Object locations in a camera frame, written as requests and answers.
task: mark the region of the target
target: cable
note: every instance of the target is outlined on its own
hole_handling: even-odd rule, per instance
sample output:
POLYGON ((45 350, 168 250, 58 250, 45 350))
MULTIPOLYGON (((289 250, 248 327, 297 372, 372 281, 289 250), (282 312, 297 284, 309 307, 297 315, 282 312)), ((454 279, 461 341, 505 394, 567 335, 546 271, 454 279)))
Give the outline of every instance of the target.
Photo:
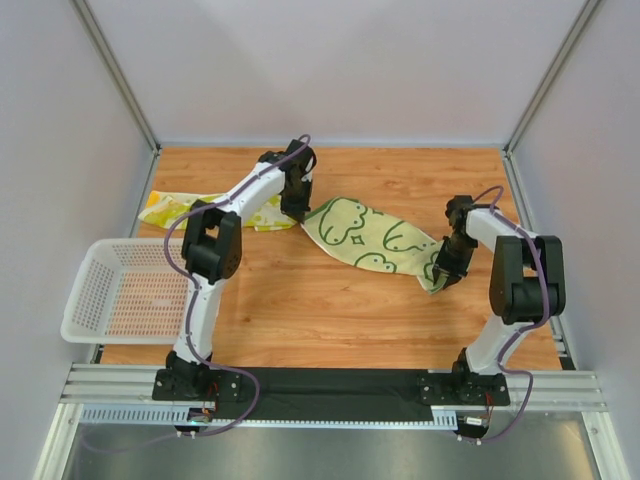
POLYGON ((540 252, 538 252, 538 249, 536 248, 535 244, 533 243, 533 240, 531 239, 531 237, 529 236, 526 230, 524 230, 519 225, 516 225, 508 218, 504 217, 502 214, 498 213, 498 211, 496 210, 496 205, 500 200, 500 198, 502 198, 502 194, 504 193, 504 187, 502 185, 496 185, 494 187, 491 187, 485 190, 484 192, 482 192, 480 195, 478 195, 476 198, 473 199, 473 203, 476 203, 478 200, 480 200, 487 194, 496 190, 498 190, 498 193, 496 194, 495 198, 489 205, 489 212, 491 212, 491 215, 493 215, 497 220, 499 220, 503 224, 513 229, 516 233, 520 234, 522 238, 524 238, 525 241, 527 242, 527 245, 529 246, 529 250, 531 250, 531 256, 536 266, 536 271, 538 272, 538 281, 540 282, 540 291, 542 292, 541 293, 542 294, 542 319, 538 323, 534 323, 533 325, 528 325, 517 330, 498 352, 498 357, 497 357, 498 368, 500 368, 500 370, 503 373, 506 373, 509 375, 527 376, 529 378, 529 384, 527 386, 527 391, 522 400, 522 404, 520 405, 520 409, 518 410, 518 413, 516 413, 516 416, 511 421, 511 423, 503 431, 494 435, 493 437, 482 439, 482 443, 491 443, 496 440, 500 440, 501 438, 504 438, 511 430, 513 430, 513 428, 520 422, 520 420, 522 420, 524 411, 527 408, 527 405, 529 404, 531 392, 533 391, 533 374, 528 370, 514 370, 511 368, 507 368, 502 364, 502 362, 504 360, 504 356, 509 351, 509 349, 524 333, 541 328, 549 321, 550 310, 551 310, 551 307, 549 304, 549 293, 547 292, 547 282, 544 276, 544 270, 542 269, 542 261, 540 260, 540 252))
POLYGON ((493 404, 493 397, 489 392, 485 392, 484 396, 487 402, 487 411, 484 415, 482 415, 482 417, 487 419, 487 424, 491 424, 491 417, 493 416, 493 407, 495 407, 495 405, 493 404))
MULTIPOLYGON (((193 308, 195 306, 196 299, 198 298, 198 293, 200 291, 200 283, 198 282, 198 280, 193 275, 191 275, 185 269, 180 268, 176 264, 176 262, 173 261, 173 259, 171 258, 171 252, 169 250, 169 240, 171 239, 171 236, 173 235, 173 233, 178 228, 178 225, 180 225, 182 222, 187 220, 189 217, 192 217, 193 215, 198 215, 200 213, 206 212, 207 210, 211 210, 213 208, 218 208, 218 207, 222 207, 222 206, 228 205, 229 203, 233 202, 238 197, 238 195, 240 195, 247 188, 249 188, 249 186, 252 185, 256 180, 258 180, 262 175, 264 175, 265 173, 268 173, 268 172, 270 172, 270 171, 272 171, 272 170, 284 165, 288 161, 292 160, 295 156, 297 156, 299 153, 301 153, 305 148, 307 148, 309 146, 309 143, 311 142, 311 136, 308 135, 308 134, 304 134, 304 135, 300 136, 298 138, 298 140, 303 142, 302 146, 298 147, 296 150, 294 150, 290 154, 285 155, 284 157, 282 157, 277 162, 269 164, 266 168, 261 170, 259 173, 249 177, 229 197, 227 197, 224 200, 221 200, 219 202, 213 202, 213 203, 209 203, 207 205, 204 205, 202 207, 195 208, 195 209, 185 213, 184 215, 181 215, 169 227, 169 229, 167 230, 167 233, 166 233, 166 235, 164 237, 163 252, 164 252, 165 258, 167 259, 167 263, 169 263, 169 266, 171 268, 173 268, 176 272, 178 272, 180 275, 182 275, 182 276, 186 277, 188 280, 190 280, 193 283, 194 287, 195 287, 193 295, 191 297, 191 300, 189 301, 189 305, 187 306, 187 313, 185 315, 185 333, 186 333, 187 346, 189 347, 189 351, 191 352, 191 354, 199 362, 207 365, 209 368, 213 368, 213 369, 217 369, 217 370, 224 370, 224 371, 227 371, 227 372, 237 373, 239 375, 244 375, 244 376, 248 377, 253 382, 253 384, 255 385, 255 388, 256 388, 256 391, 255 391, 255 394, 254 394, 253 399, 251 401, 251 404, 242 413, 242 415, 240 415, 238 418, 236 418, 232 422, 230 422, 230 423, 228 423, 228 424, 226 424, 226 425, 224 425, 222 427, 219 427, 219 428, 216 428, 216 429, 213 429, 213 430, 205 430, 204 432, 198 432, 198 433, 196 433, 194 435, 195 437, 211 437, 213 435, 219 435, 220 433, 224 433, 224 432, 227 432, 227 431, 231 430, 232 428, 237 426, 239 423, 244 421, 251 414, 251 412, 254 410, 256 404, 258 403, 258 398, 260 397, 260 382, 255 377, 255 375, 253 375, 251 372, 248 372, 248 371, 243 370, 241 368, 229 367, 229 366, 226 366, 226 365, 221 365, 221 364, 218 364, 218 363, 210 362, 210 361, 202 358, 198 354, 198 352, 196 351, 196 349, 195 349, 195 347, 193 345, 193 342, 191 340, 191 316, 193 315, 193 308)), ((79 438, 80 444, 84 448, 89 450, 90 452, 106 454, 106 455, 115 455, 115 454, 119 454, 119 453, 126 453, 126 452, 129 452, 129 451, 132 451, 132 450, 137 450, 137 449, 140 449, 140 448, 148 447, 148 446, 154 445, 156 443, 164 442, 165 440, 170 440, 170 439, 173 439, 173 438, 181 437, 181 435, 179 435, 176 432, 176 433, 171 433, 171 434, 167 434, 167 435, 158 436, 158 437, 152 438, 150 440, 147 440, 146 442, 139 443, 137 445, 133 445, 133 446, 130 446, 130 447, 116 448, 116 449, 102 449, 102 448, 94 447, 93 445, 91 445, 91 444, 89 444, 87 442, 86 437, 88 436, 89 433, 91 433, 91 432, 87 432, 84 435, 80 436, 80 438, 79 438)), ((183 438, 192 438, 190 436, 182 436, 182 437, 183 438)))

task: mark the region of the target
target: cloth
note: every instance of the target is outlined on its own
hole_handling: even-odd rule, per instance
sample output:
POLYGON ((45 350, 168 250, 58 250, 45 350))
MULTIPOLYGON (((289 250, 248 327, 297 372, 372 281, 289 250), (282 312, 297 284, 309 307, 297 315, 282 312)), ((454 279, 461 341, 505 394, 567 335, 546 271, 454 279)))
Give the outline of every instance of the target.
POLYGON ((431 269, 442 242, 358 200, 336 197, 309 213, 302 225, 327 254, 365 270, 414 275, 429 293, 442 289, 431 269))
MULTIPOLYGON (((189 211, 196 200, 212 202, 222 196, 221 193, 198 195, 192 193, 158 192, 153 190, 149 194, 147 205, 140 212, 140 221, 156 225, 161 228, 169 228, 176 219, 189 211)), ((259 232, 272 230, 284 230, 293 227, 297 222, 280 212, 280 195, 270 198, 260 209, 254 213, 245 227, 253 227, 259 232)), ((178 230, 184 230, 187 222, 178 226, 178 230)))

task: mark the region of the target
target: gray wall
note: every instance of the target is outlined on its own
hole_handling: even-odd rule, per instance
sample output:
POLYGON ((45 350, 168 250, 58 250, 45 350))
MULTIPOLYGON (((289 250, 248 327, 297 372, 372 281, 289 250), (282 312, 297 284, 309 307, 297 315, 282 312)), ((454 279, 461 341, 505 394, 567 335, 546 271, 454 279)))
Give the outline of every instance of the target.
POLYGON ((70 363, 59 329, 95 240, 126 235, 150 151, 68 0, 0 4, 0 450, 30 478, 70 363))
POLYGON ((640 3, 607 0, 516 150, 542 232, 565 246, 567 322, 640 478, 640 3))
POLYGON ((91 0, 164 143, 503 144, 584 0, 91 0))

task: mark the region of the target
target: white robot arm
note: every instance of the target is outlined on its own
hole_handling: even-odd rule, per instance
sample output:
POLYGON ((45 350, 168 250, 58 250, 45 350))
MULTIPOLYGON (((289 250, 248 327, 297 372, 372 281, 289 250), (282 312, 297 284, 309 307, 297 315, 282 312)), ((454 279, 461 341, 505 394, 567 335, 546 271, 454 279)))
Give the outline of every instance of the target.
POLYGON ((315 163, 313 150, 293 140, 285 152, 263 154, 236 187, 215 200, 221 206, 203 208, 208 204, 202 201, 193 204, 192 210, 204 211, 189 218, 181 254, 186 270, 198 283, 196 287, 189 282, 187 298, 193 298, 196 288, 199 291, 191 311, 185 309, 181 333, 167 356, 166 368, 156 375, 155 399, 201 398, 206 393, 211 383, 209 368, 201 359, 212 357, 211 339, 222 292, 242 258, 242 226, 278 194, 281 211, 302 222, 310 210, 315 163))
POLYGON ((467 373, 495 375, 501 373, 499 357, 506 364, 529 333, 524 327, 543 320, 540 279, 524 275, 525 268, 535 269, 525 235, 540 255, 543 272, 537 274, 546 285, 549 315, 559 315, 565 306, 562 244, 557 237, 539 236, 512 224, 494 214, 489 205, 474 204, 470 196, 454 197, 447 204, 446 215, 453 234, 445 237, 434 264, 434 278, 446 274, 446 286, 457 283, 466 275, 478 242, 494 254, 489 287, 493 313, 480 336, 461 353, 459 362, 466 364, 458 367, 467 373))

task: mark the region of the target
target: green patterned towel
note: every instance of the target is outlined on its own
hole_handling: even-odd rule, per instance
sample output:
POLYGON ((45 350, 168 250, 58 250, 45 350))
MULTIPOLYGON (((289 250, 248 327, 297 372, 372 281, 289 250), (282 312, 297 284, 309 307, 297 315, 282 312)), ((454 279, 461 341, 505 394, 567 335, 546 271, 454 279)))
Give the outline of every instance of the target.
POLYGON ((327 254, 349 265, 414 275, 429 293, 441 290, 446 280, 441 275, 434 283, 431 273, 442 242, 358 200, 333 198, 309 213, 302 227, 327 254))

